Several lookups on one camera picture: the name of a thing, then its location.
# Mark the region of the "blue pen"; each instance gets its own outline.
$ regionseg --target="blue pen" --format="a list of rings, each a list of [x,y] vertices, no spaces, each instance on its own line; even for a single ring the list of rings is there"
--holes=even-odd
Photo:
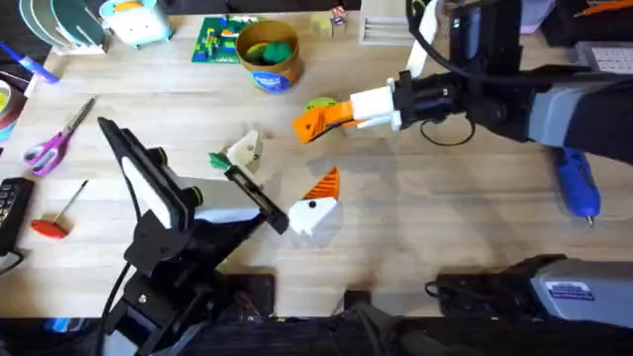
[[[571,148],[554,148],[556,171],[568,209],[587,219],[589,226],[600,214],[600,193],[591,176],[585,153]]]
[[[17,60],[18,63],[22,64],[23,67],[29,69],[46,83],[54,84],[59,81],[58,77],[47,71],[39,63],[21,53],[14,51],[2,41],[0,41],[0,48],[4,49],[4,51],[6,51],[13,59]]]

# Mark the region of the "red screwdriver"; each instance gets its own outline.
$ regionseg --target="red screwdriver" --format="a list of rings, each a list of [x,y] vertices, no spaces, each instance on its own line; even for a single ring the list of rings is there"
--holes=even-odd
[[[83,183],[81,183],[81,187],[79,187],[79,189],[75,192],[75,194],[72,196],[72,198],[70,198],[70,201],[68,201],[66,206],[63,207],[61,212],[59,212],[59,214],[57,214],[57,216],[55,217],[55,219],[52,220],[52,222],[47,222],[47,221],[43,221],[43,220],[33,220],[33,221],[31,221],[31,228],[33,230],[41,233],[42,235],[44,235],[46,237],[51,237],[51,238],[65,238],[65,237],[67,237],[68,236],[68,231],[66,231],[65,228],[61,227],[57,223],[57,220],[59,219],[59,217],[61,217],[63,215],[63,213],[68,209],[68,207],[70,207],[72,202],[75,201],[75,199],[77,198],[79,193],[81,193],[81,191],[86,186],[86,184],[88,184],[88,180],[87,179],[85,181],[83,181]]]

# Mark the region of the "calculator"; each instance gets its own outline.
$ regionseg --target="calculator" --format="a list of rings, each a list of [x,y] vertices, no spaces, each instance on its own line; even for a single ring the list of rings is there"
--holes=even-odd
[[[0,276],[24,259],[16,249],[16,242],[34,186],[34,182],[25,178],[8,178],[0,183]]]
[[[633,43],[582,41],[576,52],[581,63],[594,71],[633,74]]]

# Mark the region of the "black remote control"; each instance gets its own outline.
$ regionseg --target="black remote control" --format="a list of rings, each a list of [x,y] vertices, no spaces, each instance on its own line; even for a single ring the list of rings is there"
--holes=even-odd
[[[34,186],[25,178],[7,178],[0,184],[0,257],[15,252]]]

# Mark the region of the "green toy piece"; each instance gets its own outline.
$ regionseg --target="green toy piece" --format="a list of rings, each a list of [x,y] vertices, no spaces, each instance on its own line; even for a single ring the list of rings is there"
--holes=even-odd
[[[263,58],[270,64],[281,63],[293,54],[290,45],[285,42],[274,42],[266,46]]]
[[[209,158],[211,159],[211,166],[222,172],[226,172],[230,168],[230,161],[222,153],[209,153]]]
[[[246,50],[244,59],[251,63],[257,63],[263,60],[264,50],[268,46],[268,43],[254,44]]]
[[[328,98],[328,97],[316,97],[309,100],[309,102],[304,107],[304,110],[309,111],[321,106],[332,106],[336,104],[338,104],[338,102],[335,99]]]

